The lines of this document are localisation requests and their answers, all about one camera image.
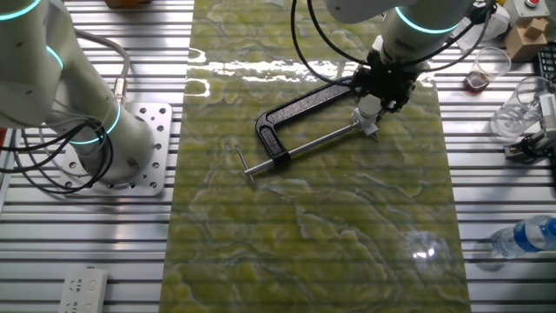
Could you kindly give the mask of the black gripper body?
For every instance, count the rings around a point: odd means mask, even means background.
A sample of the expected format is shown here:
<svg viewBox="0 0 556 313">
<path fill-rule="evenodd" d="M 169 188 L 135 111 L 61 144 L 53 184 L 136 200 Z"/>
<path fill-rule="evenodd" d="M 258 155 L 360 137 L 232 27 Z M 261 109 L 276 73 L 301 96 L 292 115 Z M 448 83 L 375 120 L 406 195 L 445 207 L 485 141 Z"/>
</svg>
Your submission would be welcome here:
<svg viewBox="0 0 556 313">
<path fill-rule="evenodd" d="M 378 51 L 367 55 L 369 67 L 360 67 L 354 74 L 354 84 L 380 99 L 409 98 L 418 73 L 400 63 L 383 63 Z"/>
</svg>

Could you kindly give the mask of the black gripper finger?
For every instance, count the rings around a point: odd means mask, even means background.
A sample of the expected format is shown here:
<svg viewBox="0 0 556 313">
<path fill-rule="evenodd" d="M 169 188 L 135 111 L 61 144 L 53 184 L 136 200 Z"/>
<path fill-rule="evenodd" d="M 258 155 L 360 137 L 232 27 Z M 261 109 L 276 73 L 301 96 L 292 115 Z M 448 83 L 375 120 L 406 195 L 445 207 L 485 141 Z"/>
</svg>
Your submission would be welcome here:
<svg viewBox="0 0 556 313">
<path fill-rule="evenodd" d="M 381 108 L 390 113 L 399 112 L 408 102 L 408 94 L 402 93 L 381 99 Z"/>
<path fill-rule="evenodd" d="M 368 80 L 366 78 L 357 78 L 353 79 L 351 85 L 351 91 L 355 99 L 361 99 L 362 97 L 368 94 L 367 91 L 368 87 Z"/>
</svg>

